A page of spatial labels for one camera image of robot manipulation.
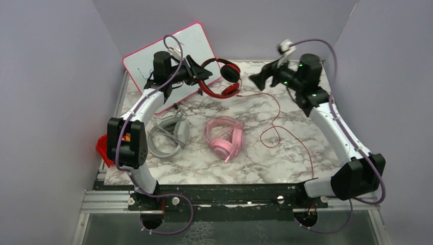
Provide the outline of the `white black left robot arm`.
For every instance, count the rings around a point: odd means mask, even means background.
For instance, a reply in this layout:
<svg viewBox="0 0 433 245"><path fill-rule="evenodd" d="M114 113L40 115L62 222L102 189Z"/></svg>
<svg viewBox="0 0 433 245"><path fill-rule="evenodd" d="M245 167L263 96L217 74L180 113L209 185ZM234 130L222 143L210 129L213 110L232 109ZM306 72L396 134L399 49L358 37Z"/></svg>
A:
<svg viewBox="0 0 433 245"><path fill-rule="evenodd" d="M159 51L153 55L150 87L143 91L136 104L122 117L112 117L107 123L106 156L116 168L128 174L135 189L142 194L141 203L147 209L160 205L160 195L155 192L157 180L145 161L148 155L146 125L162 107L172 92L172 84L185 82L192 86L213 74L187 55L179 64L172 65L172 55Z"/></svg>

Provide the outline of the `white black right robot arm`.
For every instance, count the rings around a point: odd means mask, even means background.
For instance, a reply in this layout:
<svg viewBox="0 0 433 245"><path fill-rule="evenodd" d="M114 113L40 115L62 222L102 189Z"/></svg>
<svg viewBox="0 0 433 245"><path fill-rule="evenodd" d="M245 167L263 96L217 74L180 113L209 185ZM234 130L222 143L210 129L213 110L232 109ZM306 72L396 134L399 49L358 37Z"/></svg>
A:
<svg viewBox="0 0 433 245"><path fill-rule="evenodd" d="M265 89L268 78L272 78L271 87L282 84L293 90L296 104L321 130L342 164L331 177L300 183L294 195L296 204L306 208L318 197L348 200L376 191L383 182L385 158L380 153L372 153L356 138L338 113L330 94L320 87L320 58L304 54L297 70L288 65L288 62L275 60L264 65L259 73L250 75L249 80L260 91Z"/></svg>

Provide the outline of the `pink headphones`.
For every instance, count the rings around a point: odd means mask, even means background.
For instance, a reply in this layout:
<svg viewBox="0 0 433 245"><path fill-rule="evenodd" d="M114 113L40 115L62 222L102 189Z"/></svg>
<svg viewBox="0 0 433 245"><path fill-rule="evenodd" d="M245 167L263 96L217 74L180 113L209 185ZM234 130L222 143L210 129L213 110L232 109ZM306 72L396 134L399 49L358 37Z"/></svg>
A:
<svg viewBox="0 0 433 245"><path fill-rule="evenodd" d="M223 131L212 136L211 131L216 127L225 127ZM236 157L244 145L243 121L230 116L217 116L208 121L203 129L203 138L208 147L225 163Z"/></svg>

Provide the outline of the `grey white headphones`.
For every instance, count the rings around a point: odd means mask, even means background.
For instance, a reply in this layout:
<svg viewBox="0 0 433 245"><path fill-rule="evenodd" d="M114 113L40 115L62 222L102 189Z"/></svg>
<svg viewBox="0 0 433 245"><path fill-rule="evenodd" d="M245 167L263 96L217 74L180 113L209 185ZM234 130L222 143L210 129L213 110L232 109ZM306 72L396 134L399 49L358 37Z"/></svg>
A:
<svg viewBox="0 0 433 245"><path fill-rule="evenodd" d="M153 140L155 133L161 133L176 144L171 153L159 150ZM153 128L147 135L149 152L159 159L172 159L177 156L188 144L190 139L190 124L182 115L172 115L163 118L159 123L154 123Z"/></svg>

